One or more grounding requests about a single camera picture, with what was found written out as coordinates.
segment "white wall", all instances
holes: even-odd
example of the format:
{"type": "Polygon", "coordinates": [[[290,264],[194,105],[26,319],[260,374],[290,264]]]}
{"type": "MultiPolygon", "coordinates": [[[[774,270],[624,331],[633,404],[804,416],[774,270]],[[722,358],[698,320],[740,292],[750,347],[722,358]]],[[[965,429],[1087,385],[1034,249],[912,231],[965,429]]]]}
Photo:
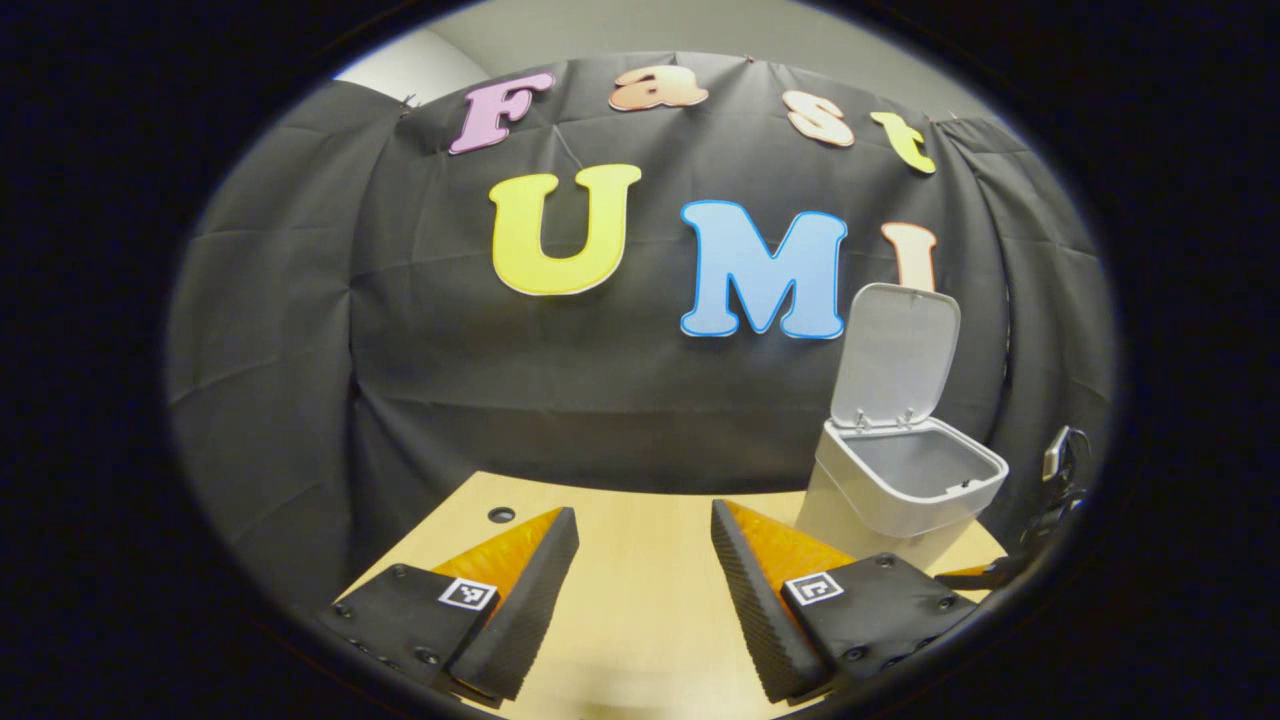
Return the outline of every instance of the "white wall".
{"type": "Polygon", "coordinates": [[[696,50],[809,69],[936,119],[995,115],[897,44],[787,0],[488,0],[429,27],[490,76],[608,53],[696,50]]]}
{"type": "Polygon", "coordinates": [[[364,85],[397,100],[413,95],[410,105],[422,105],[490,77],[471,58],[424,27],[365,55],[337,79],[364,85]]]}

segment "white trash can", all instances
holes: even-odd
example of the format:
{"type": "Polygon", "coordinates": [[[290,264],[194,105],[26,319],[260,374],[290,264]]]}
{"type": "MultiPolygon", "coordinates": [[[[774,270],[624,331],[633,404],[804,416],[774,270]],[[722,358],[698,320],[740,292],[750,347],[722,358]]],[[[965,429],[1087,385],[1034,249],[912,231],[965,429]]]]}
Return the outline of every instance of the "white trash can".
{"type": "Polygon", "coordinates": [[[959,332],[946,295],[858,292],[796,529],[856,559],[893,552],[924,569],[991,503],[1009,465],[931,416],[959,332]]]}

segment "pink letter f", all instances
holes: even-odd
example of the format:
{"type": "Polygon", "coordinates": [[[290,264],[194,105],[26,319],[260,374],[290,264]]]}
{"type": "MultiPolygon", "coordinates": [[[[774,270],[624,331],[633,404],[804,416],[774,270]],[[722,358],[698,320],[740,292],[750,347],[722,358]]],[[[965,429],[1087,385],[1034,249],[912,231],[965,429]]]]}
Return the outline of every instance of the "pink letter f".
{"type": "Polygon", "coordinates": [[[462,123],[462,135],[449,146],[449,154],[458,155],[502,142],[511,133],[498,126],[502,115],[511,120],[524,118],[534,102],[530,90],[547,90],[554,82],[556,77],[550,73],[538,73],[468,92],[467,101],[471,106],[467,109],[467,119],[462,123]]]}

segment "yellow letter u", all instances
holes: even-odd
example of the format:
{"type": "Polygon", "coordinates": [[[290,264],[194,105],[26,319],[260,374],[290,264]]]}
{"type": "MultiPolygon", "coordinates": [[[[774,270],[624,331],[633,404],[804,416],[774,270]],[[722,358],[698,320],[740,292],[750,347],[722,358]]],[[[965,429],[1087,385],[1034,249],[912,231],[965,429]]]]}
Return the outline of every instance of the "yellow letter u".
{"type": "Polygon", "coordinates": [[[607,281],[622,263],[627,233],[627,187],[640,179],[635,165],[594,165],[573,178],[589,192],[586,245],[572,258],[543,254],[543,205],[559,181],[552,174],[520,176],[493,186],[493,269],[525,295],[575,295],[607,281]]]}

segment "table surface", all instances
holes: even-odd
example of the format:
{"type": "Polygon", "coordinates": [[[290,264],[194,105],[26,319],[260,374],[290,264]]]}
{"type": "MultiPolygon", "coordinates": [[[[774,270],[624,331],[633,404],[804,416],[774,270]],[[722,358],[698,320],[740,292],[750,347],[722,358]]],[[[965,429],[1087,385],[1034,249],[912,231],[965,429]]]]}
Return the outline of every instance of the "table surface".
{"type": "MultiPolygon", "coordinates": [[[[486,712],[524,719],[778,717],[748,653],[710,542],[712,500],[791,524],[804,492],[655,495],[589,489],[476,473],[343,594],[396,562],[430,569],[515,525],[573,507],[579,551],[520,697],[486,712]],[[511,523],[489,520],[509,507],[511,523]]],[[[924,570],[991,562],[1004,548],[978,523],[924,570]]],[[[963,592],[980,600],[986,592],[963,592]]]]}

